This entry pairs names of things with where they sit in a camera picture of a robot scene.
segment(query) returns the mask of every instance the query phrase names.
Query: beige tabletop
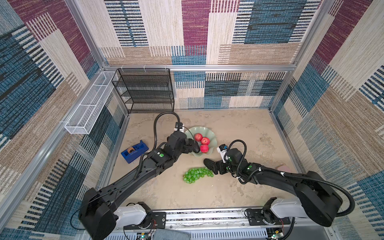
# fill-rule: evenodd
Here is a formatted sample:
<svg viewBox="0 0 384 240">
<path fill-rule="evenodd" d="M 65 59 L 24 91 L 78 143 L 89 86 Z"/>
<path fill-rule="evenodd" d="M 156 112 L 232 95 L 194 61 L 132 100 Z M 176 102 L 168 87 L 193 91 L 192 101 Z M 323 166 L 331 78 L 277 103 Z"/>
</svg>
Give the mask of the beige tabletop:
<svg viewBox="0 0 384 240">
<path fill-rule="evenodd" d="M 280 139 L 275 125 L 266 109 L 228 109 L 213 111 L 179 111 L 181 122 L 185 126 L 204 126 L 211 129 L 218 145 L 229 145 L 233 140 L 241 139 L 247 144 L 245 158 L 248 162 L 276 168 L 287 165 L 292 172 L 295 168 Z M 149 149 L 153 147 L 153 120 L 157 114 L 131 114 L 128 129 L 120 152 L 143 140 Z M 157 122 L 157 144 L 166 141 L 174 130 L 176 117 L 170 114 L 162 116 Z M 233 147 L 243 151 L 241 143 Z M 242 185 L 229 173 L 204 177 L 193 184 L 183 181 L 182 175 L 192 167 L 203 167 L 204 158 L 218 161 L 220 154 L 214 149 L 210 155 L 195 157 L 182 154 L 178 161 L 161 175 L 149 180 L 122 204 L 145 202 L 151 209 L 185 209 L 209 207 L 245 207 L 261 206 L 271 197 L 292 197 L 266 185 Z M 139 163 L 136 159 L 127 163 L 119 154 L 110 182 L 114 182 L 134 169 Z"/>
</svg>

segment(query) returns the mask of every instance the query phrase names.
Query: wire mesh basket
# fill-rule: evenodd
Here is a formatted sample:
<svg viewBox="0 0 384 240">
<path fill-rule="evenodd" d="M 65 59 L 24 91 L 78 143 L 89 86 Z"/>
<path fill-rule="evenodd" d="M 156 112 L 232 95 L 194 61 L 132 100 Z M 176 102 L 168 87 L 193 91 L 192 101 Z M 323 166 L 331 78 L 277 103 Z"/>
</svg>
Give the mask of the wire mesh basket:
<svg viewBox="0 0 384 240">
<path fill-rule="evenodd" d="M 102 72 L 65 124 L 70 134 L 89 134 L 113 89 L 115 72 Z"/>
<path fill-rule="evenodd" d="M 173 111 L 170 71 L 166 68 L 120 68 L 112 80 L 129 113 Z"/>
</svg>

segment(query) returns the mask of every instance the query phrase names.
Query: bowl of fruit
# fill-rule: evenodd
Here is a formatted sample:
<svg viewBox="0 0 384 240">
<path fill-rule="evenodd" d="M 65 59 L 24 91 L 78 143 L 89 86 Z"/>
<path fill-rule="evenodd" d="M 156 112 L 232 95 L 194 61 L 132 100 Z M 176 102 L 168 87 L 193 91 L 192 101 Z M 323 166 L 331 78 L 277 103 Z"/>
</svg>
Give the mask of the bowl of fruit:
<svg viewBox="0 0 384 240">
<path fill-rule="evenodd" d="M 187 138 L 193 138 L 199 144 L 200 152 L 195 153 L 192 151 L 192 154 L 196 157 L 211 154 L 214 148 L 217 147 L 216 135 L 207 127 L 191 127 L 189 131 L 184 131 L 184 133 Z"/>
</svg>

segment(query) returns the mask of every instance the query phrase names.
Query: gray cloth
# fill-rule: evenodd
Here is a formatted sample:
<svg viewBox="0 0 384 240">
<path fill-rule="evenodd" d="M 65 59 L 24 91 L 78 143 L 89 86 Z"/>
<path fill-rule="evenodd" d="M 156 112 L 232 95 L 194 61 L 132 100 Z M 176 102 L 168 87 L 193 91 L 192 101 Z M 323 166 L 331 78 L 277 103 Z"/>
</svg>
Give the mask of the gray cloth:
<svg viewBox="0 0 384 240">
<path fill-rule="evenodd" d="M 190 240 L 188 233 L 168 229 L 156 229 L 153 240 Z"/>
</svg>

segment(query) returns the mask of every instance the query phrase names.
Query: robotic arm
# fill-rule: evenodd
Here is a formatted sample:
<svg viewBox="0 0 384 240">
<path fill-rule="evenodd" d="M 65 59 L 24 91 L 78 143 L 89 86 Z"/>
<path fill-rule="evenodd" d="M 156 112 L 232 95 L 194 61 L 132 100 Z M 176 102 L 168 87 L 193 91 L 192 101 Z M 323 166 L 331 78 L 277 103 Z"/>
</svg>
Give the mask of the robotic arm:
<svg viewBox="0 0 384 240">
<path fill-rule="evenodd" d="M 159 116 L 155 119 L 154 124 L 155 147 L 156 121 Z M 150 224 L 152 211 L 145 203 L 139 202 L 129 207 L 119 206 L 149 179 L 172 167 L 182 153 L 199 152 L 197 142 L 188 139 L 185 133 L 179 131 L 183 124 L 179 121 L 178 116 L 177 118 L 177 130 L 168 137 L 166 143 L 160 144 L 157 148 L 154 147 L 144 160 L 145 154 L 143 154 L 138 167 L 109 186 L 98 191 L 91 188 L 84 194 L 78 217 L 93 240 L 106 238 L 115 227 L 135 224 L 145 228 Z M 270 185 L 296 195 L 308 217 L 322 226 L 330 226 L 335 216 L 339 216 L 337 212 L 343 202 L 341 197 L 317 173 L 310 171 L 307 174 L 282 174 L 280 171 L 266 168 L 257 163 L 248 163 L 244 156 L 238 149 L 234 148 L 228 150 L 224 156 L 223 159 L 227 159 L 227 161 L 214 162 L 205 159 L 204 164 L 215 174 L 227 172 L 232 175 L 236 174 L 240 182 L 242 182 L 240 179 L 245 180 L 242 182 L 243 184 L 251 182 Z M 269 221 L 274 220 L 273 209 L 265 209 L 264 215 Z"/>
</svg>

